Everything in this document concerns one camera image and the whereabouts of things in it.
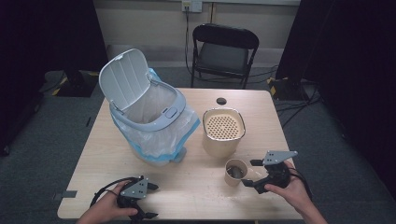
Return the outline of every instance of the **wall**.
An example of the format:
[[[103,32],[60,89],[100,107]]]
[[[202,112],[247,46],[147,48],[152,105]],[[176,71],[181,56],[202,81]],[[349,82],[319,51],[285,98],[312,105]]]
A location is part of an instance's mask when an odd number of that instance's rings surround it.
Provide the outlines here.
[[[109,58],[129,48],[141,49],[148,61],[182,65],[187,17],[180,1],[94,0]],[[260,39],[254,65],[278,64],[298,6],[203,2],[202,13],[189,14],[189,56],[195,26],[214,22],[242,27]]]

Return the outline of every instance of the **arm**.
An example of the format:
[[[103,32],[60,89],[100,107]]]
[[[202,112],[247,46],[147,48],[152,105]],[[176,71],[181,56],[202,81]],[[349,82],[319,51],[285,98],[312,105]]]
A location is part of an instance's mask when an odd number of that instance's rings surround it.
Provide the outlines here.
[[[78,220],[77,224],[96,224],[110,221],[116,217],[134,216],[134,208],[119,208],[117,195],[127,181],[120,182],[113,190],[107,192],[96,204],[89,208]]]
[[[288,161],[285,161],[285,163],[289,168],[294,168],[293,165]],[[271,184],[267,184],[264,187],[268,191],[283,197],[286,202],[288,202],[298,213],[300,213],[305,223],[327,224],[327,221],[308,197],[304,184],[299,178],[292,176],[290,178],[289,185],[285,189]]]

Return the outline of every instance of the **small cup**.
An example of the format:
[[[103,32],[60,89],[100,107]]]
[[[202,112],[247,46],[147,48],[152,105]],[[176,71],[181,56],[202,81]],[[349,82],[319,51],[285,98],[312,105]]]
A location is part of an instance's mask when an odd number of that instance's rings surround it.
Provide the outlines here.
[[[237,186],[247,173],[248,167],[241,160],[231,159],[225,163],[224,180],[231,187]]]

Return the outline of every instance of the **trash can lid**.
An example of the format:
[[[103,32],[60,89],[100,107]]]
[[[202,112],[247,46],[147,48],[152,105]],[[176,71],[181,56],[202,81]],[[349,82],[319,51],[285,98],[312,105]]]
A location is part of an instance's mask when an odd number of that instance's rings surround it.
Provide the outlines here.
[[[123,110],[149,89],[148,75],[149,67],[142,51],[129,49],[102,68],[99,85],[107,100]]]

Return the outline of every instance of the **wooden table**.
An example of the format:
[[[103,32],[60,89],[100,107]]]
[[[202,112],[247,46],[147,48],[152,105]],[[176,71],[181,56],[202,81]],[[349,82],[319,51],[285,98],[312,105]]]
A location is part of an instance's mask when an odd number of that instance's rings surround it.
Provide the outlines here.
[[[213,107],[231,107],[240,112],[246,135],[230,158],[249,164],[252,159],[262,159],[267,150],[289,150],[269,92],[180,90],[201,120],[206,110]],[[225,98],[227,104],[218,105],[219,97]],[[187,155],[181,163],[149,165],[133,154],[114,125],[105,99],[67,188],[78,191],[76,198],[63,198],[58,216],[77,219],[89,208],[93,194],[100,188],[124,177],[143,175],[160,187],[138,203],[144,211],[158,213],[154,219],[301,219],[283,198],[273,193],[259,195],[242,183],[229,187],[223,177],[225,162],[230,158],[207,155],[202,147],[203,136],[201,122],[184,145]],[[257,180],[267,173],[263,167],[249,166],[248,175]]]

